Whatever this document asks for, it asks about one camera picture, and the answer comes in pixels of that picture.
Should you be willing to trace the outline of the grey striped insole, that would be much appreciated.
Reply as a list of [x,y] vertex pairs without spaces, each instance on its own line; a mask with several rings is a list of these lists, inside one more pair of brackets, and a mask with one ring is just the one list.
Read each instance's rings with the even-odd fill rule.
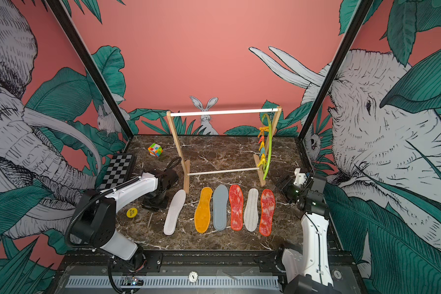
[[176,229],[176,224],[181,210],[184,207],[186,201],[186,191],[180,189],[173,196],[169,210],[166,215],[163,233],[167,236],[173,235]]

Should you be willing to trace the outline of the red orange-edged insole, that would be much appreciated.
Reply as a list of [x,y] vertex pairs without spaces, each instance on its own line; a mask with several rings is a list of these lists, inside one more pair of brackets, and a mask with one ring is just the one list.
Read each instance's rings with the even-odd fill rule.
[[243,227],[244,196],[239,185],[234,184],[230,186],[229,202],[231,207],[231,229],[234,231],[240,231]]
[[273,216],[276,208],[276,198],[270,189],[262,192],[261,200],[261,218],[258,231],[263,236],[270,236],[272,233]]

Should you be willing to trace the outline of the wooden hanger rack frame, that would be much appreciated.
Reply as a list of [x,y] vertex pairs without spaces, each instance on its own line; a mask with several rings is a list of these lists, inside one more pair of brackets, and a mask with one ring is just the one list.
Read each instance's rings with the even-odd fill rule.
[[257,164],[261,156],[256,151],[248,151],[242,143],[257,144],[257,137],[228,136],[185,136],[177,134],[175,118],[201,117],[202,111],[173,113],[167,111],[165,119],[173,137],[176,152],[181,158],[183,189],[188,194],[191,181],[201,176],[235,172],[250,172],[252,179],[261,187],[267,185],[265,171]]

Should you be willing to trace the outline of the grey textured insole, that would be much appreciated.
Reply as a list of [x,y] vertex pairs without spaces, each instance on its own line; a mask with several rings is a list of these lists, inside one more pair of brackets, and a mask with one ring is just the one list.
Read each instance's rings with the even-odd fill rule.
[[245,228],[249,232],[254,232],[258,226],[258,190],[252,188],[247,195],[247,204],[243,213]]

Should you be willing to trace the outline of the yellow-edged insole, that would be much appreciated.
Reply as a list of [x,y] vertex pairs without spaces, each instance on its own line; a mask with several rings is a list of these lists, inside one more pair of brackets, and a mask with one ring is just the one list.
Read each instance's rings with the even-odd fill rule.
[[205,233],[209,228],[211,219],[210,201],[213,190],[210,187],[204,187],[201,190],[200,199],[194,215],[195,228],[198,233]]

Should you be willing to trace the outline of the white smooth insole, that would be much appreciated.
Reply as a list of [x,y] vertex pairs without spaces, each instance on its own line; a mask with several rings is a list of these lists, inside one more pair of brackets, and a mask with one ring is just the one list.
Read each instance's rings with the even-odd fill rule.
[[229,191],[224,184],[220,184],[213,193],[213,226],[222,231],[227,226],[227,201]]

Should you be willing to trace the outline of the green clip hanger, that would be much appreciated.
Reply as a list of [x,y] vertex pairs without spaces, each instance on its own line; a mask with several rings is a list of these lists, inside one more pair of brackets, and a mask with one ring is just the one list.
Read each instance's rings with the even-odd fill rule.
[[262,172],[260,179],[265,181],[268,175],[271,157],[272,157],[272,145],[273,145],[273,134],[274,134],[274,124],[272,118],[269,114],[264,113],[262,115],[262,122],[266,121],[267,126],[263,126],[259,129],[258,143],[260,147],[258,151],[260,152],[260,157],[257,163],[258,170]]

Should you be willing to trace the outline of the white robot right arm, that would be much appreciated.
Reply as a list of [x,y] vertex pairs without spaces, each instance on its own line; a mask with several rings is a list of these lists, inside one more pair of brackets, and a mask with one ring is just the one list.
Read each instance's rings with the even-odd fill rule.
[[285,294],[338,294],[334,288],[328,261],[328,226],[330,214],[324,200],[326,179],[308,176],[297,168],[294,176],[285,176],[278,188],[290,203],[303,212],[303,253],[285,248],[281,262],[287,284]]

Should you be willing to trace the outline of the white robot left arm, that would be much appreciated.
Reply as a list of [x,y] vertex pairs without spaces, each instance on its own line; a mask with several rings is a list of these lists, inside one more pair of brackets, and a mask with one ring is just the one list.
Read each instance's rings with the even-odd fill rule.
[[141,197],[164,198],[177,182],[172,169],[151,170],[113,188],[85,191],[64,234],[66,245],[100,250],[140,267],[143,249],[116,230],[117,212]]

